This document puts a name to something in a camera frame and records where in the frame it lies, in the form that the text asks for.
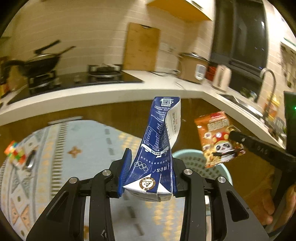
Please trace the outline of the person's right hand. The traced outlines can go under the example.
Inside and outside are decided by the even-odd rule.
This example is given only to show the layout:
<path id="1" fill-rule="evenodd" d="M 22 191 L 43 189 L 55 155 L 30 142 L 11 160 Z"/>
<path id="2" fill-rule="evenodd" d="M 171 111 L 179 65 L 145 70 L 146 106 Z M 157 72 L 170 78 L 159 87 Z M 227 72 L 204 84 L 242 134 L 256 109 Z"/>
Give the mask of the person's right hand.
<path id="1" fill-rule="evenodd" d="M 264 192 L 264 195 L 262 197 L 262 204 L 263 208 L 266 212 L 265 217 L 263 218 L 263 221 L 261 222 L 263 225 L 270 225 L 272 224 L 273 217 L 271 216 L 275 211 L 275 206 L 273 203 L 273 199 L 271 197 L 271 190 L 267 189 Z M 276 221 L 273 229 L 276 230 L 282 226 L 284 226 L 289 219 L 292 217 L 292 215 L 295 212 L 295 184 L 290 186 L 286 192 L 285 196 L 285 208 L 283 212 L 281 213 L 280 217 Z"/>

